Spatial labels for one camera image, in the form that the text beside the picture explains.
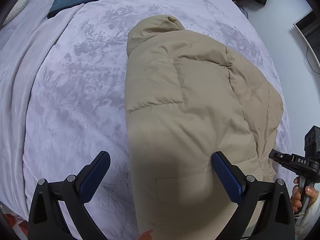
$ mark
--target bed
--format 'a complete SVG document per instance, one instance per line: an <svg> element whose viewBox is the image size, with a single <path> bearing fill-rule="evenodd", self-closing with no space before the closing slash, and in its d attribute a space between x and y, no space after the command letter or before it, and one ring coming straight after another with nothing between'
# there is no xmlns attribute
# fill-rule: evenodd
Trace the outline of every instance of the bed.
<svg viewBox="0 0 320 240"><path fill-rule="evenodd" d="M209 35L234 49L261 70L284 102L279 77L265 45L231 0L100 0L63 10L47 20L53 1L29 0L24 10L0 30L0 87L6 89L10 85L5 78L10 75L12 96L21 97L16 102L25 102L26 106L16 103L16 107L0 111L0 120L5 123L6 113L14 117L12 110L19 109L18 122L12 127L7 124L11 135L21 133L19 143L7 143L5 136L0 138L4 160L0 201L25 219L40 178L48 182L63 180L106 150L111 167L85 206L108 239L137 237L124 80L127 33L144 18L173 15L187 30ZM30 46L30 40L37 50ZM21 67L12 74L9 69L19 68L17 62L27 65L34 75L23 73ZM14 84L22 84L25 76L32 82L20 96ZM0 94L2 104L6 96ZM0 128L7 131L8 125ZM291 152L285 102L276 149ZM282 177L291 189L293 174L279 167L276 171L277 178ZM73 235L79 238L66 208L62 209Z"/></svg>

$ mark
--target white frame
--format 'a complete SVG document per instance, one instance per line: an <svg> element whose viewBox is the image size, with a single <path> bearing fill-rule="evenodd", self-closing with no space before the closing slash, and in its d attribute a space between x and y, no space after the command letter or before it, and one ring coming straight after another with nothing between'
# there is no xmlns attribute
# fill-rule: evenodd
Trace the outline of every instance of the white frame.
<svg viewBox="0 0 320 240"><path fill-rule="evenodd" d="M300 29L297 27L297 23L298 23L300 20L302 20L304 17L306 17L310 12L312 12L312 10L309 11L308 13L306 13L303 17L301 17L301 18L300 18L298 21L296 21L293 25L294 25L294 26L297 28L297 30L301 33L302 37L304 38L304 40L305 40L306 43L308 44L309 49L312 51L312 54L313 54L313 56L315 57L315 59L316 59L316 61L317 61L317 63L318 63L318 66L320 67L320 62L319 62L319 60L318 60L315 52L313 51L311 45L310 45L309 42L307 41L307 38L303 35L303 33L302 33L302 32L300 31Z"/></svg>

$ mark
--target silver screw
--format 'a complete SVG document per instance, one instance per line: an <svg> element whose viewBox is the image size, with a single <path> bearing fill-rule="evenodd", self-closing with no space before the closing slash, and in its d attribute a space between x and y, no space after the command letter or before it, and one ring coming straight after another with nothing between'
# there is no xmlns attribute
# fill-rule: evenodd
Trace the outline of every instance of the silver screw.
<svg viewBox="0 0 320 240"><path fill-rule="evenodd" d="M72 182L72 181L74 181L76 179L76 176L75 175L69 175L68 177L67 177L67 181L69 181L69 182Z"/></svg>
<svg viewBox="0 0 320 240"><path fill-rule="evenodd" d="M255 180L254 176L248 175L247 176L247 181L253 182Z"/></svg>
<svg viewBox="0 0 320 240"><path fill-rule="evenodd" d="M284 185L284 180L283 179L278 179L277 182L282 186Z"/></svg>
<svg viewBox="0 0 320 240"><path fill-rule="evenodd" d="M39 180L38 180L38 184L39 184L39 185L42 185L42 184L44 184L44 183L45 183L45 179L39 179Z"/></svg>

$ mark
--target blue textured pad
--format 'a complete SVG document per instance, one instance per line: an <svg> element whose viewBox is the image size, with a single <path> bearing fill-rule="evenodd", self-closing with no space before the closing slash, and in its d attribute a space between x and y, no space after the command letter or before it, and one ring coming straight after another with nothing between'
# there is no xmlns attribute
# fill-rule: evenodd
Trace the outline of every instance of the blue textured pad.
<svg viewBox="0 0 320 240"><path fill-rule="evenodd" d="M109 166L110 155L105 152L80 186L79 200L81 203L88 203L92 199Z"/></svg>
<svg viewBox="0 0 320 240"><path fill-rule="evenodd" d="M243 193L241 185L217 153L212 154L211 165L219 177L230 200L240 205Z"/></svg>

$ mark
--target beige puffer jacket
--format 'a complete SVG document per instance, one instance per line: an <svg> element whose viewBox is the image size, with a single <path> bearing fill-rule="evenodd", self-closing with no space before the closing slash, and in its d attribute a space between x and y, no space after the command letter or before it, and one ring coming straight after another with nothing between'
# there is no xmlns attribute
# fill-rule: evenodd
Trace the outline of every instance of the beige puffer jacket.
<svg viewBox="0 0 320 240"><path fill-rule="evenodd" d="M153 240L212 240L236 209L211 154L272 181L268 154L283 106L250 61L172 16L128 34L125 108L140 233ZM251 224L257 219L255 214Z"/></svg>

